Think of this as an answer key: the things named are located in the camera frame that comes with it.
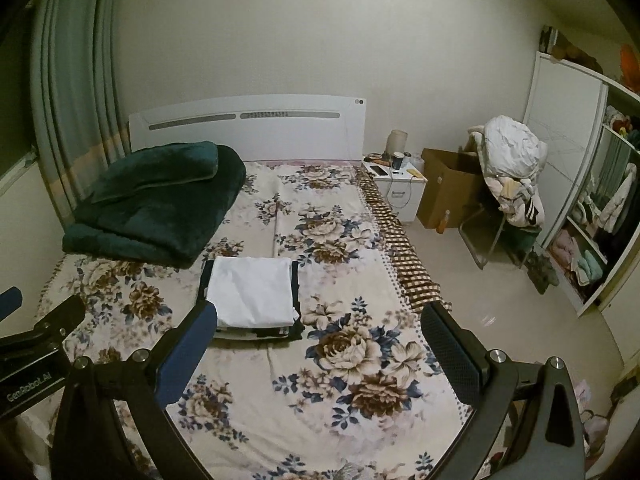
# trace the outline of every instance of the screw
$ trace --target screw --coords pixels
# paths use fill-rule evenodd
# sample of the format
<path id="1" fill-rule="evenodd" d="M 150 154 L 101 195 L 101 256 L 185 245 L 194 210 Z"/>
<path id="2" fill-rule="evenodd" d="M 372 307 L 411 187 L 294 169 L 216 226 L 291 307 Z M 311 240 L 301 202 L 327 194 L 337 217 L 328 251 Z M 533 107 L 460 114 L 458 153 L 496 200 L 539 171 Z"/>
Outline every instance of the screw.
<path id="1" fill-rule="evenodd" d="M 491 358 L 491 361 L 495 361 L 497 363 L 503 363 L 507 360 L 507 354 L 498 349 L 491 350 L 489 352 L 489 357 Z"/>
<path id="2" fill-rule="evenodd" d="M 80 356 L 78 359 L 74 361 L 74 368 L 78 370 L 82 370 L 89 365 L 89 358 L 85 356 Z"/>
<path id="3" fill-rule="evenodd" d="M 143 363 L 149 358 L 149 350 L 146 348 L 140 348 L 133 352 L 131 358 L 137 363 Z"/>
<path id="4" fill-rule="evenodd" d="M 564 361 L 559 357 L 553 356 L 549 358 L 549 364 L 551 364 L 556 370 L 562 370 L 564 368 Z"/>

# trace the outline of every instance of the mattress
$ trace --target mattress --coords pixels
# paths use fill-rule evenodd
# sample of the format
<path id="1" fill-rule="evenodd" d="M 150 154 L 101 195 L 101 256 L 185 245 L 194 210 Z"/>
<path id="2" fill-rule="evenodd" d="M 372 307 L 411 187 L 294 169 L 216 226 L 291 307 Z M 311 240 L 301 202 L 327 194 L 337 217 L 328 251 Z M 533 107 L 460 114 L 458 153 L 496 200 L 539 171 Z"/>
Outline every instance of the mattress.
<path id="1" fill-rule="evenodd" d="M 191 268 L 69 254 L 38 316 L 79 294 L 86 317 L 65 340 L 70 359 L 124 360 L 181 322 L 205 260 L 296 259 L 303 339 L 214 339 L 166 408 L 174 424 L 214 478 L 329 479 L 346 461 L 376 478 L 424 478 L 470 413 L 420 332 L 421 307 L 440 287 L 360 168 L 246 166 L 242 191 Z M 23 414 L 49 443 L 61 397 Z M 116 408 L 140 469 L 157 476 L 126 404 Z"/>

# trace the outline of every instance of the cardboard box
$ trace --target cardboard box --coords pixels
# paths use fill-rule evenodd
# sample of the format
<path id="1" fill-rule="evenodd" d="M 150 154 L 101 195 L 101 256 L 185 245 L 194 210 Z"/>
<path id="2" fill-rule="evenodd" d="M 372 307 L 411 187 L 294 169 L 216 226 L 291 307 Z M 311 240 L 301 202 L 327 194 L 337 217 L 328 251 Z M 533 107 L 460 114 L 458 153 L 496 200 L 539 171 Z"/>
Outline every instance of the cardboard box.
<path id="1" fill-rule="evenodd" d="M 486 184 L 478 158 L 467 153 L 422 150 L 427 185 L 420 200 L 418 218 L 435 229 L 449 210 L 447 228 L 458 227 L 478 206 Z"/>

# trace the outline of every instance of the curtain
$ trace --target curtain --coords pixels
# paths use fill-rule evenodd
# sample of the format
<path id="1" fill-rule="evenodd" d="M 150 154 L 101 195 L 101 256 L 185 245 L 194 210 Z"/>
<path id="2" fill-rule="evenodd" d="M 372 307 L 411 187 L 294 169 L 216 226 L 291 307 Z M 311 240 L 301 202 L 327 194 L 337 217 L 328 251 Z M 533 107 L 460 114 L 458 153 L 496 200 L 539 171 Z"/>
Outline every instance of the curtain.
<path id="1" fill-rule="evenodd" d="M 617 137 L 613 137 L 607 149 L 602 171 L 600 172 L 600 181 L 598 189 L 593 197 L 596 206 L 603 209 L 607 202 L 613 197 L 615 192 L 622 184 L 625 176 L 626 164 L 631 156 L 631 148 L 629 145 Z"/>
<path id="2" fill-rule="evenodd" d="M 112 67 L 114 0 L 38 0 L 31 105 L 44 179 L 66 226 L 98 176 L 130 151 Z"/>

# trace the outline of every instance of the white headboard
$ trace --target white headboard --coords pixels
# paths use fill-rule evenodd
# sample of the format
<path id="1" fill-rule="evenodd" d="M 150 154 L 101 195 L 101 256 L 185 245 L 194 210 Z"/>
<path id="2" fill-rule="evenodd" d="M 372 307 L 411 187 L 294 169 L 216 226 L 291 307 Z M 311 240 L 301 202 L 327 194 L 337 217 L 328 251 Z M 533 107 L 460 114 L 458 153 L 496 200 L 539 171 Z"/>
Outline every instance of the white headboard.
<path id="1" fill-rule="evenodd" d="M 360 160 L 367 102 L 327 95 L 221 97 L 129 116 L 133 151 L 212 140 L 248 160 Z"/>

